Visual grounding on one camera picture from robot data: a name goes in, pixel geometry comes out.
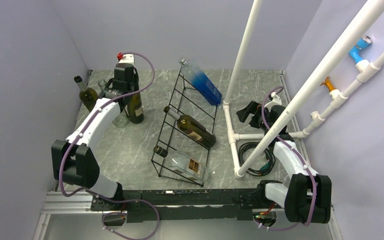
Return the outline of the dark green wine bottle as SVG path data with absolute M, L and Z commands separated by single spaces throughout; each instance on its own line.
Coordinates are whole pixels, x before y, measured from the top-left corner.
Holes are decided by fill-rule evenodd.
M 130 122 L 133 124 L 139 124 L 144 121 L 142 99 L 139 93 L 136 93 L 131 97 L 131 100 L 127 105 L 127 114 Z

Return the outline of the dark labelled wine bottle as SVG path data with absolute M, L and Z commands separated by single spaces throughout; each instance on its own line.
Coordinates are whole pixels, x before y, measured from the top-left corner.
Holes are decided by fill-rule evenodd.
M 192 140 L 202 144 L 206 148 L 211 148 L 215 145 L 216 137 L 190 115 L 180 115 L 169 106 L 165 106 L 163 111 L 172 117 L 176 121 L 178 129 Z

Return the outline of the blue square glass bottle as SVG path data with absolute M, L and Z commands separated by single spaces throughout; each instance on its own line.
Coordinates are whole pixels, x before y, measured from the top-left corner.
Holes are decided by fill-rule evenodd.
M 222 94 L 201 67 L 191 58 L 181 57 L 178 62 L 180 63 L 180 72 L 207 102 L 212 106 L 220 105 Z

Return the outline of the clear square liquor bottle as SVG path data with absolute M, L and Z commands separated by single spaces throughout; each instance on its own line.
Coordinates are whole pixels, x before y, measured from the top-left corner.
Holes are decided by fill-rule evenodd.
M 166 150 L 156 145 L 153 152 L 165 159 L 166 167 L 174 173 L 186 177 L 198 184 L 206 183 L 210 179 L 210 171 L 197 160 L 179 150 Z

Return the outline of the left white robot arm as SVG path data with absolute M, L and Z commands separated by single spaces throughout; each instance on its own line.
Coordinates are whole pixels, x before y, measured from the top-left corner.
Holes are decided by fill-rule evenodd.
M 111 210 L 124 203 L 123 187 L 104 176 L 93 151 L 105 130 L 131 101 L 131 93 L 139 89 L 139 76 L 132 63 L 118 63 L 94 108 L 65 140 L 51 146 L 53 176 L 60 184 L 80 186 L 96 195 L 104 196 L 104 204 Z

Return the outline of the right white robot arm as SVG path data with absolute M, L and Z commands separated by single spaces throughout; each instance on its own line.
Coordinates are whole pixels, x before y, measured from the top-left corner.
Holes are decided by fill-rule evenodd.
M 267 208 L 274 203 L 292 223 L 327 224 L 331 218 L 332 181 L 306 163 L 286 127 L 264 152 L 271 165 L 274 160 L 280 161 L 287 173 L 286 182 L 262 180 L 254 191 L 237 195 L 233 201 L 244 208 Z

